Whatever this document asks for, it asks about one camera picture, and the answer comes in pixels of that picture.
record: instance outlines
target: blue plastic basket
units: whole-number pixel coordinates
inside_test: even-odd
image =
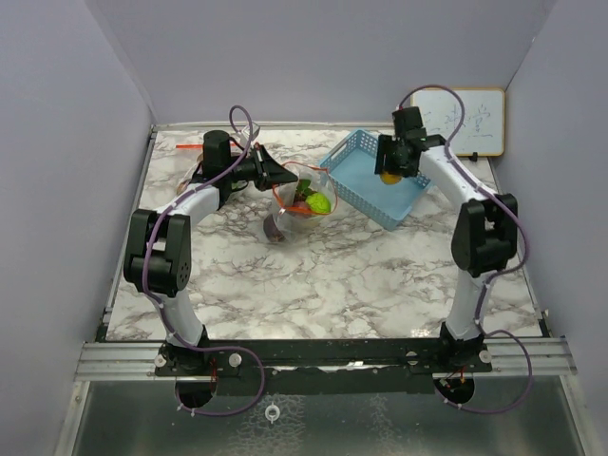
[[[416,200],[431,186],[423,175],[384,184],[373,174],[378,140],[365,130],[354,130],[320,163],[328,168],[338,196],[363,214],[394,230]]]

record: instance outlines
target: whiteboard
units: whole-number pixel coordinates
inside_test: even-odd
[[[465,123],[452,141],[456,155],[497,156],[504,151],[504,91],[500,88],[455,89],[465,103]],[[412,105],[420,107],[427,134],[444,138],[454,131],[461,109],[444,90],[426,89],[414,93]]]

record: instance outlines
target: table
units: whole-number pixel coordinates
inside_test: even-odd
[[[175,196],[203,130],[160,131],[141,208]],[[278,162],[317,164],[349,130],[264,130],[258,140]],[[465,161],[495,186],[487,159]],[[427,337],[438,335],[457,278],[450,252],[456,213],[432,188],[393,232],[341,203],[321,229],[294,245],[266,241],[261,222],[272,195],[253,185],[193,230],[188,285],[211,338]],[[485,326],[541,335],[523,273],[498,279]],[[163,339],[150,302],[122,278],[107,340]]]

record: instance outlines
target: wall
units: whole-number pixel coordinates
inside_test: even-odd
[[[151,117],[82,0],[0,4],[0,446],[52,454]]]
[[[506,87],[555,0],[88,0],[161,123],[386,121],[409,88]]]
[[[507,91],[497,163],[532,241],[532,285],[566,334],[608,448],[608,4],[560,0]]]

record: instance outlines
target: clear plastic bag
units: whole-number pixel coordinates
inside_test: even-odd
[[[264,220],[264,234],[271,242],[293,241],[310,233],[338,203],[326,168],[295,161],[283,166],[298,176],[298,182],[273,187],[271,211]]]

